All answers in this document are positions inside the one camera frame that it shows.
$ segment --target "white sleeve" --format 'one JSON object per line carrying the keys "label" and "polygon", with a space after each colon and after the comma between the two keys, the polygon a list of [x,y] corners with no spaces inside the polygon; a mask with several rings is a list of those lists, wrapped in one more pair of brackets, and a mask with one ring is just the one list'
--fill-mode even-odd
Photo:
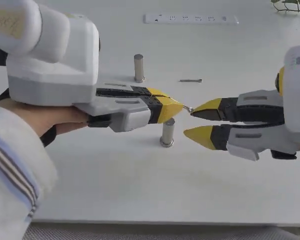
{"label": "white sleeve", "polygon": [[22,240],[56,180],[56,168],[38,135],[0,107],[0,240]]}

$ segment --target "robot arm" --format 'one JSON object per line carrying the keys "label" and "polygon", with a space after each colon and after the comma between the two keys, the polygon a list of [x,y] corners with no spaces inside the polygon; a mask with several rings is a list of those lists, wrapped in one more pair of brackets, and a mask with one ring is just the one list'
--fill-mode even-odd
{"label": "robot arm", "polygon": [[33,0],[0,0],[0,56],[13,100],[75,106],[90,115],[90,127],[115,132],[163,123],[183,109],[153,88],[97,81],[99,44],[96,26],[84,16]]}
{"label": "robot arm", "polygon": [[184,134],[211,150],[256,161],[270,150],[275,159],[296,159],[300,150],[300,46],[291,48],[277,75],[277,90],[258,90],[217,98],[194,109],[192,116],[221,124],[187,129]]}

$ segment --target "white tabletop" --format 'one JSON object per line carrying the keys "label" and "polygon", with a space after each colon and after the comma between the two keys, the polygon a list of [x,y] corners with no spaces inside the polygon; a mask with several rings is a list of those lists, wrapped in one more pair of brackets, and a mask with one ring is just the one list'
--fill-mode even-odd
{"label": "white tabletop", "polygon": [[[39,2],[95,22],[100,79],[157,88],[192,107],[275,89],[286,51],[300,45],[300,14],[277,14],[270,0]],[[144,14],[160,12],[235,15],[240,23],[143,24]],[[133,56],[139,53],[147,78],[142,84],[133,80]],[[0,67],[0,91],[6,86]],[[300,153],[286,161],[267,151],[252,162],[213,152],[183,135],[211,122],[186,112],[175,120],[175,144],[168,149],[159,144],[162,125],[127,133],[87,128],[59,136],[48,147],[59,182],[36,220],[300,225]]]}

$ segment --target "striped cuff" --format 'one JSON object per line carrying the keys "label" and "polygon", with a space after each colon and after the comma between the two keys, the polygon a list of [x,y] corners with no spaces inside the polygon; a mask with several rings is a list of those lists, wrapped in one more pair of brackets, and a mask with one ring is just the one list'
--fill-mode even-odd
{"label": "striped cuff", "polygon": [[0,107],[0,178],[35,212],[57,180],[56,168],[40,138],[19,116]]}

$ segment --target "electrical outlet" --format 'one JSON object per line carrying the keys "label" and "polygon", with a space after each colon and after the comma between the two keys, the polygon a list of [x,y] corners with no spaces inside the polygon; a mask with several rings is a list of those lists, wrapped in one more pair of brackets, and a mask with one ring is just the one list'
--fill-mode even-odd
{"label": "electrical outlet", "polygon": [[195,14],[156,14],[144,15],[145,24],[230,24],[237,25],[236,16],[195,15]]}

